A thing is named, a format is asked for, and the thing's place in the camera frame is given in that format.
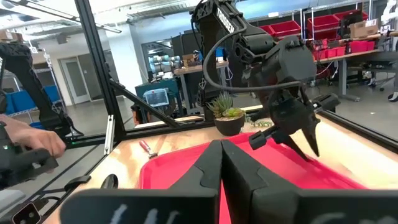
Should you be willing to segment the long wooden workbench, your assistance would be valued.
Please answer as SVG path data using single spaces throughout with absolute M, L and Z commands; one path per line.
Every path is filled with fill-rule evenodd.
M 347 54 L 319 60 L 318 63 L 335 63 L 338 75 L 338 96 L 358 102 L 360 97 L 347 93 L 348 85 L 369 81 L 371 87 L 384 91 L 398 78 L 398 52 L 380 49 Z

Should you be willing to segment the cardboard box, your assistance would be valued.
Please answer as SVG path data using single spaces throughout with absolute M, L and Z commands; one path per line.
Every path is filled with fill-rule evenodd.
M 368 21 L 361 21 L 354 24 L 349 25 L 350 29 L 350 37 L 359 38 L 359 37 L 367 37 L 369 35 L 374 35 L 378 33 L 378 19 L 372 19 Z

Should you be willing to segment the potted succulent plant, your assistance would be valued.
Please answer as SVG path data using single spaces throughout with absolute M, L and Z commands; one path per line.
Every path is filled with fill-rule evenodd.
M 224 136 L 239 134 L 245 123 L 257 128 L 268 128 L 274 124 L 272 121 L 254 120 L 242 108 L 233 107 L 233 97 L 224 93 L 206 103 L 206 108 L 211 111 L 217 130 Z

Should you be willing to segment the silver fork pink handle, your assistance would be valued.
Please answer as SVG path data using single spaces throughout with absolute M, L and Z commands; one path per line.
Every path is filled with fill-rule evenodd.
M 139 141 L 139 145 L 148 154 L 149 159 L 153 159 L 158 156 L 158 154 L 154 152 L 145 141 Z

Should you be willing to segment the teal cabinet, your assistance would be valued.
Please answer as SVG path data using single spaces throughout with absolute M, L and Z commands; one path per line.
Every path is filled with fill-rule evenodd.
M 176 79 L 174 79 L 174 78 L 163 79 L 163 80 L 160 80 L 160 81 L 157 81 L 154 83 L 141 84 L 141 85 L 136 86 L 135 90 L 136 90 L 136 95 L 139 98 L 142 98 L 146 102 L 143 94 L 146 91 L 155 90 L 155 89 L 159 89 L 159 88 L 166 89 L 167 95 L 169 98 L 169 105 L 154 107 L 154 108 L 163 109 L 163 110 L 166 108 L 169 108 L 170 114 L 173 114 L 174 111 L 177 109 L 178 115 L 182 116 L 183 115 L 183 107 L 182 107 L 182 101 L 181 101 L 180 92 L 179 92 L 179 88 L 178 88 Z

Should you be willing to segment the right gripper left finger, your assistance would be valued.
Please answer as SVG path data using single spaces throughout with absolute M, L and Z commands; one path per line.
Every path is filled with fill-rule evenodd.
M 212 141 L 168 189 L 88 189 L 60 210 L 61 224 L 217 224 L 221 141 Z

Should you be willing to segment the red plastic tray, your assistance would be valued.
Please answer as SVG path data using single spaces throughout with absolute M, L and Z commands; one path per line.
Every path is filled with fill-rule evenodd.
M 287 146 L 273 140 L 260 149 L 252 150 L 250 133 L 229 137 L 228 140 L 244 150 L 262 165 L 282 178 L 303 189 L 365 189 L 365 186 L 341 175 L 321 162 L 311 158 L 304 161 Z M 140 189 L 167 189 L 181 178 L 205 151 L 206 142 L 185 149 L 162 154 L 146 162 L 139 176 Z

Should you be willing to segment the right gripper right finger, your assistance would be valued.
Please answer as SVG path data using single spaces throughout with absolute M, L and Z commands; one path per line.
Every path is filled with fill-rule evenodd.
M 223 140 L 232 224 L 398 224 L 398 190 L 301 189 Z

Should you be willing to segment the person's hand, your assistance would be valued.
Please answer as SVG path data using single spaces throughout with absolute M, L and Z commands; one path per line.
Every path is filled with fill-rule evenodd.
M 14 143 L 31 149 L 46 149 L 55 157 L 64 154 L 66 145 L 53 131 L 37 129 L 27 123 L 0 114 L 0 121 L 6 123 L 6 131 Z

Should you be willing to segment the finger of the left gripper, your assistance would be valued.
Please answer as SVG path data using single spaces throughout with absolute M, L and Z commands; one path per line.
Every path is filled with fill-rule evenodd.
M 320 122 L 318 118 L 313 118 L 310 122 L 309 125 L 305 126 L 302 128 L 302 132 L 311 147 L 312 151 L 314 154 L 319 157 L 319 149 L 318 149 L 318 144 L 317 144 L 317 139 L 316 139 L 316 126 Z
M 282 144 L 294 150 L 303 160 L 307 162 L 310 160 L 289 135 L 282 134 L 280 138 Z

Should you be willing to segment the tablet screen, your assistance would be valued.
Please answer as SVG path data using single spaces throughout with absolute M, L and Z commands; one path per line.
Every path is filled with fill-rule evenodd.
M 146 102 L 153 107 L 169 105 L 167 91 L 164 88 L 146 91 L 143 96 Z

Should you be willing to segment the small wooden workbench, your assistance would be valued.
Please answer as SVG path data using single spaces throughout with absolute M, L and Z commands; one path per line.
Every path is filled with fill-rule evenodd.
M 227 66 L 228 66 L 228 61 L 216 62 L 216 68 L 220 73 L 220 80 L 223 86 L 227 86 L 226 72 L 225 72 L 225 67 Z M 202 71 L 201 65 L 196 65 L 194 67 L 178 68 L 174 70 L 174 75 L 180 77 L 181 79 L 182 92 L 185 100 L 185 108 L 188 115 L 200 113 L 201 109 L 197 108 L 196 106 L 193 106 L 193 102 L 189 98 L 185 75 L 201 71 Z

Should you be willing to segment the grey door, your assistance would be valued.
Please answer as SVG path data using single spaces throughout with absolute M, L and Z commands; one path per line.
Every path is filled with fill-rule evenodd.
M 73 104 L 90 101 L 90 94 L 78 58 L 61 59 L 60 64 L 67 80 Z

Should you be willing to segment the blue storage bin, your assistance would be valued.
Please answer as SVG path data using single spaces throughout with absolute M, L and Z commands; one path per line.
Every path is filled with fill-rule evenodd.
M 6 114 L 14 114 L 36 107 L 34 101 L 25 90 L 14 93 L 6 93 L 6 100 Z
M 52 103 L 61 102 L 62 99 L 58 93 L 58 88 L 55 85 L 45 86 L 44 91 L 46 92 Z

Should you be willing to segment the silver frame bracket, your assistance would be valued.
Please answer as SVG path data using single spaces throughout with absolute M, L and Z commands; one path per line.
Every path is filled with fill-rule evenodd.
M 108 116 L 108 122 L 106 127 L 106 136 L 104 141 L 104 155 L 107 156 L 113 150 L 113 142 L 114 142 L 114 115 Z

